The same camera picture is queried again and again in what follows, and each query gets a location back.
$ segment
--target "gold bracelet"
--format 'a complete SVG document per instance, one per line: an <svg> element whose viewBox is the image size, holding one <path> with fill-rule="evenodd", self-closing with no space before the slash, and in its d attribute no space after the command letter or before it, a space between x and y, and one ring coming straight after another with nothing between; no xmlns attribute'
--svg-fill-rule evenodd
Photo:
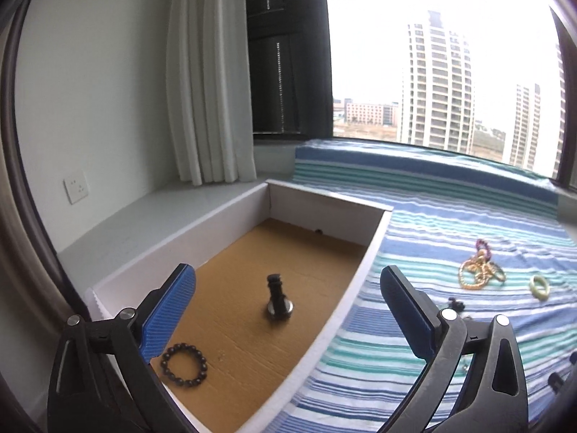
<svg viewBox="0 0 577 433"><path fill-rule="evenodd" d="M536 283L539 283L543 289L538 289ZM551 288L549 287L549 282L544 276L533 275L529 280L529 288L531 289L532 295L539 301L546 301L549 298Z"/></svg>

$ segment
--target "jewelry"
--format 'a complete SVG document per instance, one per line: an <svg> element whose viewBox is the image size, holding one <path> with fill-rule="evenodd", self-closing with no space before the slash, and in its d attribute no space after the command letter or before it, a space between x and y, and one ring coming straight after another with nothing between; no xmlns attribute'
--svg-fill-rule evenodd
<svg viewBox="0 0 577 433"><path fill-rule="evenodd" d="M495 262L490 261L492 253L489 243L486 240L479 239L475 243L475 247L477 248L477 253L468 258L459 267L458 277L461 288L465 290L480 290L493 277L500 282L504 282L507 279L505 272ZM474 283L465 282L463 275L465 270L474 275Z"/></svg>
<svg viewBox="0 0 577 433"><path fill-rule="evenodd" d="M190 353L200 364L200 371L198 372L198 376L195 379L184 380L181 377L176 377L176 375L168 368L168 361L172 355L179 351L186 351ZM162 368L162 373L168 377L169 380L173 381L177 386L193 388L194 386L200 385L203 380L207 379L207 359L203 356L203 352L197 350L194 345L175 344L172 347L167 348L166 352L162 354L160 367Z"/></svg>
<svg viewBox="0 0 577 433"><path fill-rule="evenodd" d="M537 288L536 283L539 283L543 289L540 290ZM551 291L551 288L549 286L549 282L544 276L533 275L529 280L529 288L531 289L532 295L539 301L546 301L549 298L549 292Z"/></svg>

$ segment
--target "white sky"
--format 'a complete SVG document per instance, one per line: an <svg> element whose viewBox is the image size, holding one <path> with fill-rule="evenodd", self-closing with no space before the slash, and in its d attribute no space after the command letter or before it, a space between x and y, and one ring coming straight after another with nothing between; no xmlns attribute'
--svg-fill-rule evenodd
<svg viewBox="0 0 577 433"><path fill-rule="evenodd" d="M515 85L530 86L536 82L541 85L541 124L550 120L555 127L548 130L552 138L557 137L558 39L549 3L550 0L328 0L333 95L337 99L350 97L355 102L400 103L402 67L408 56L407 24L419 20L426 23L426 11L432 9L441 12L446 29L464 34L469 42L475 118L488 127L507 131L514 123Z"/></svg>

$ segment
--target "electrical outlet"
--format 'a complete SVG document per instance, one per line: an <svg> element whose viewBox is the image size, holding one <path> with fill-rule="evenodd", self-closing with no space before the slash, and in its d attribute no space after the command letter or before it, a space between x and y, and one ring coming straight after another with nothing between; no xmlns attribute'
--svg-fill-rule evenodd
<svg viewBox="0 0 577 433"><path fill-rule="evenodd" d="M75 171L70 176L65 177L64 187L71 205L88 195L88 183L83 171Z"/></svg>

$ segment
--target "blue striped fabric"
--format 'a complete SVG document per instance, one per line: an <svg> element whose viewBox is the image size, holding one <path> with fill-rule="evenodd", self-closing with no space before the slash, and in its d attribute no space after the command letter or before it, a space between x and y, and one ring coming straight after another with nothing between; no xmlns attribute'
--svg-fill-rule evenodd
<svg viewBox="0 0 577 433"><path fill-rule="evenodd" d="M556 221L548 179L507 165L404 145L313 141L296 149L294 181L393 206L380 251L353 308L321 361L267 432L374 432L390 417L424 366L380 294L379 276L397 265L437 304L456 297L463 316L512 321L536 418L553 397L547 377L570 370L577 350L577 247ZM485 238L507 273L463 290L459 265ZM528 288L546 276L547 301ZM465 377L463 357L432 423L446 418Z"/></svg>

